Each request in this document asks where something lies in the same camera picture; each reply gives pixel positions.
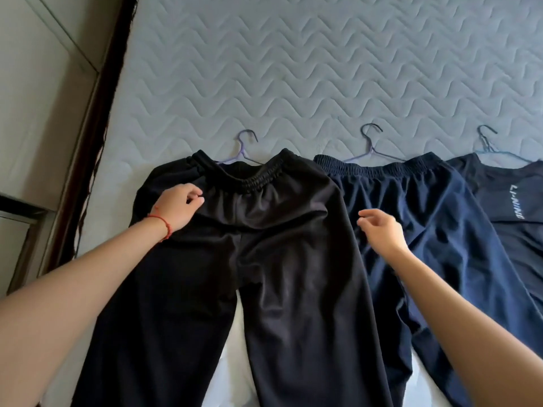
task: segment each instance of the person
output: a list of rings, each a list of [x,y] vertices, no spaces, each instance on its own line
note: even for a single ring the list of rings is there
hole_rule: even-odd
[[[121,282],[169,231],[182,229],[203,203],[202,191],[193,184],[168,189],[154,206],[161,218],[143,219],[4,298],[0,405],[34,407]],[[377,209],[362,210],[359,216],[357,224],[371,247],[404,282],[474,404],[540,405],[543,360],[411,253],[394,217]]]

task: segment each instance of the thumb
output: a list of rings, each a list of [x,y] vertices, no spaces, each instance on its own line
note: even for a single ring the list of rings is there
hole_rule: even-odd
[[[358,226],[362,229],[363,232],[368,232],[373,224],[367,218],[360,217],[357,221]]]
[[[198,210],[202,206],[202,204],[204,204],[204,198],[196,197],[191,200],[188,206],[190,207],[192,213],[194,214],[196,210]]]

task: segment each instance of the person's right arm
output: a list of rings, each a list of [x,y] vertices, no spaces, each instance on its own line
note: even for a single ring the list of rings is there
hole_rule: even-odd
[[[543,360],[411,253],[394,217],[377,209],[359,215],[371,247],[403,281],[473,403],[541,406]]]

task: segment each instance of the blue clothes hanger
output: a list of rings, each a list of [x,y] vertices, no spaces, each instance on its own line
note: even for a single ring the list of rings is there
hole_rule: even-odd
[[[243,156],[245,159],[252,161],[253,163],[262,165],[262,163],[248,157],[247,152],[245,150],[245,143],[243,143],[243,141],[241,140],[241,135],[243,133],[248,133],[248,134],[253,135],[256,142],[258,143],[258,137],[256,136],[256,133],[252,129],[242,129],[236,136],[236,140],[238,140],[238,143],[240,143],[240,150],[238,151],[238,154],[236,154],[234,157],[220,161],[219,163],[231,163],[232,161],[238,161],[240,159],[240,156]]]
[[[344,163],[351,163],[353,161],[356,161],[358,160],[359,158],[362,158],[362,157],[365,157],[365,156],[369,156],[371,155],[372,153],[375,153],[375,154],[378,154],[380,156],[383,156],[383,157],[388,157],[388,158],[392,158],[394,160],[398,160],[398,161],[405,161],[403,158],[398,158],[398,157],[394,157],[394,156],[391,156],[390,154],[385,154],[385,153],[382,153],[382,152],[379,152],[375,149],[374,145],[373,145],[373,142],[371,141],[371,138],[370,136],[368,136],[365,132],[364,132],[364,127],[368,126],[369,127],[374,127],[376,129],[378,129],[380,132],[383,132],[383,129],[381,127],[379,127],[376,123],[374,122],[369,122],[369,123],[366,123],[364,124],[362,127],[360,127],[360,133],[362,134],[362,136],[366,139],[367,143],[369,144],[369,149],[367,150],[367,152],[365,152],[364,154],[361,154],[359,156],[356,156],[356,157],[352,157],[352,158],[348,158],[347,160],[343,160]]]
[[[532,163],[531,160],[528,160],[527,158],[524,158],[524,157],[521,157],[515,153],[512,153],[510,151],[501,151],[501,150],[498,150],[497,148],[493,147],[492,144],[490,143],[489,139],[483,134],[483,132],[481,131],[481,129],[483,127],[486,127],[487,129],[489,129],[490,131],[492,131],[494,134],[498,134],[498,131],[496,131],[495,129],[493,129],[492,127],[486,125],[486,124],[481,124],[479,127],[477,127],[477,134],[479,135],[479,139],[481,140],[481,142],[483,143],[483,150],[477,150],[475,151],[475,154],[507,154],[509,156],[512,156],[512,157],[515,157],[519,160],[522,160],[526,163]]]

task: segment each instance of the white quilted mattress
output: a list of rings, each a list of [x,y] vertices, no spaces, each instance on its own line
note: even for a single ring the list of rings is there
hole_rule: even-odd
[[[543,154],[543,0],[139,0],[79,253],[126,228],[153,167],[202,149],[251,158],[378,150],[449,159],[480,148]],[[507,156],[482,157],[516,167]],[[363,158],[363,165],[391,160]],[[44,397],[70,404],[91,331]],[[240,305],[205,407],[256,406]],[[405,406],[446,405],[418,362]]]

